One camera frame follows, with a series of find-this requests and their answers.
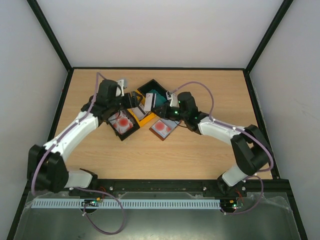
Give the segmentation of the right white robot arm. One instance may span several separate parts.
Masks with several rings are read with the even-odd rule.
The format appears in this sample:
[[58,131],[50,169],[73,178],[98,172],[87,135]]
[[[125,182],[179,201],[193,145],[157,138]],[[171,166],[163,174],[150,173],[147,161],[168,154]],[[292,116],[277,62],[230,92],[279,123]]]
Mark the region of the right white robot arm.
[[229,196],[239,182],[265,171],[265,165],[274,167],[271,147],[257,126],[234,126],[213,118],[198,110],[190,92],[167,94],[167,101],[161,104],[156,103],[157,97],[155,93],[148,97],[147,110],[162,119],[183,121],[190,131],[231,145],[236,164],[217,179],[217,188],[222,195]]

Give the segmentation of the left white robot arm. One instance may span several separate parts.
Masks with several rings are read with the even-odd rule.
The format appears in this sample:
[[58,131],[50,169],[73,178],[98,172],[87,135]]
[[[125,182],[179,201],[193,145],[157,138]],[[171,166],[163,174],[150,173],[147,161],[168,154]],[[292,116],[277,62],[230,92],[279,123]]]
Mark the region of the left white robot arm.
[[66,162],[87,135],[115,113],[139,106],[142,95],[125,92],[126,82],[103,79],[95,83],[94,94],[83,105],[75,119],[44,145],[33,145],[28,152],[27,177],[31,192],[41,187],[53,193],[63,189],[87,188],[94,174],[88,170],[68,170]]

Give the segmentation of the red-white credit card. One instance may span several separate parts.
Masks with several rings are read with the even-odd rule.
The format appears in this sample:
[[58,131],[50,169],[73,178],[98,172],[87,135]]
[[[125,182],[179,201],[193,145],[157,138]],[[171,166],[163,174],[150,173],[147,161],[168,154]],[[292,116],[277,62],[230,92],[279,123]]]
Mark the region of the red-white credit card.
[[158,120],[153,126],[152,129],[163,139],[165,139],[171,132],[172,128],[166,125],[163,121]]

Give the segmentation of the black bin with red cards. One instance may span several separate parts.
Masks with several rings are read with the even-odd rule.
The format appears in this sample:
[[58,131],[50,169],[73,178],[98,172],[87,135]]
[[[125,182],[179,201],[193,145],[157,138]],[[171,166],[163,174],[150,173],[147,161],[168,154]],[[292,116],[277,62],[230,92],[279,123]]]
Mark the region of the black bin with red cards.
[[112,127],[115,135],[121,141],[124,141],[140,129],[138,122],[127,109],[116,112],[107,119],[106,123]]

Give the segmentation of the brown leather card holder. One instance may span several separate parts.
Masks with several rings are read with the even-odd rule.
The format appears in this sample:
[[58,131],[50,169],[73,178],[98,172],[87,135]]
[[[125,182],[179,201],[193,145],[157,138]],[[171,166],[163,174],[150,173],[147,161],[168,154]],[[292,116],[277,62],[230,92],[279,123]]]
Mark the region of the brown leather card holder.
[[178,124],[178,121],[160,118],[149,128],[149,130],[161,141],[165,141],[166,138],[177,128]]

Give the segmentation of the white card with magnetic stripe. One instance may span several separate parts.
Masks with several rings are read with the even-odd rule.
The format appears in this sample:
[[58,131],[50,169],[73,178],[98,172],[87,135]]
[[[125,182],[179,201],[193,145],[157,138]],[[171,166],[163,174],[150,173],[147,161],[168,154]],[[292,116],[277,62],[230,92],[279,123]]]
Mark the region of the white card with magnetic stripe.
[[155,93],[147,93],[145,95],[145,102],[144,102],[144,111],[145,112],[150,112],[152,110],[152,108],[155,105],[155,98],[156,98]]

